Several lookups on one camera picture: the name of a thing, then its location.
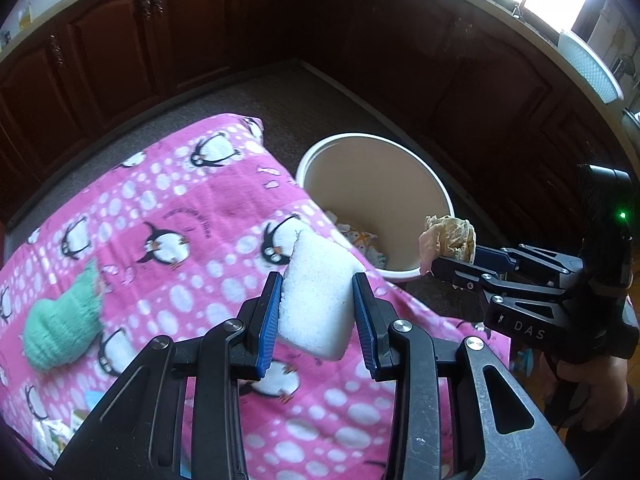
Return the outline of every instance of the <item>metal screw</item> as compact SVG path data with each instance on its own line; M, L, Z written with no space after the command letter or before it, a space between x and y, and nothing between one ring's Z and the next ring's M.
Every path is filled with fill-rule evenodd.
M237 332L242 328L242 321L239 319L227 319L225 321L225 330L227 332Z
M169 346L169 338L165 335L156 336L151 340L151 346L156 350L163 350Z
M413 325L405 319L396 319L394 321L394 330L398 332L409 332L413 328Z
M472 350L482 350L484 348L484 341L473 335L466 340L466 345Z

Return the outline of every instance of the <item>penguin print tablecloth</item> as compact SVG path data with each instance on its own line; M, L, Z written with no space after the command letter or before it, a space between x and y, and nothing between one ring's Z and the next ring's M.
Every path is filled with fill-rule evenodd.
M441 338L479 335L508 364L507 338L439 317L382 280L264 149L262 131L259 119L221 114L171 134L82 190L0 270L0 408L27 439L34 421L69 425L73 410L89 408L87 392L106 391L153 336L192 338L233 317L271 270L284 271L304 229L349 248L400 316ZM26 315L36 300L58 298L92 258L104 329L78 361L35 372L22 350ZM277 344L266 377L240 394L254 480L380 478L394 385L370 379L355 332L336 363ZM192 406L190 387L187 457ZM442 433L448 463L446 415Z

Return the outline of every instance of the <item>white foam block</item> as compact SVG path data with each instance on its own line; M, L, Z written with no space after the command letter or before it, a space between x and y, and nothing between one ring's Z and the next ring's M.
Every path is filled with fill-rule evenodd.
M353 289L360 261L311 231L298 235L284 272L278 334L289 346L339 361L353 331Z

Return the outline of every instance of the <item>green fuzzy cloth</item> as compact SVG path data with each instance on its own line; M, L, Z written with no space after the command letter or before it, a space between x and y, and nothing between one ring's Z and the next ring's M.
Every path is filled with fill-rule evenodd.
M45 372L76 361L102 330L102 295L95 295L96 260L89 261L57 300L38 300L24 324L22 342L29 364Z

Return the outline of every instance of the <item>white bin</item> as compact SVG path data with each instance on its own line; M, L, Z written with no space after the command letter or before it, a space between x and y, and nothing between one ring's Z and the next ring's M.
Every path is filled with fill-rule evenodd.
M313 145L296 180L339 222L378 236L380 274L391 282L420 276L418 237L426 216L454 216L447 190L420 158L391 140L340 134Z

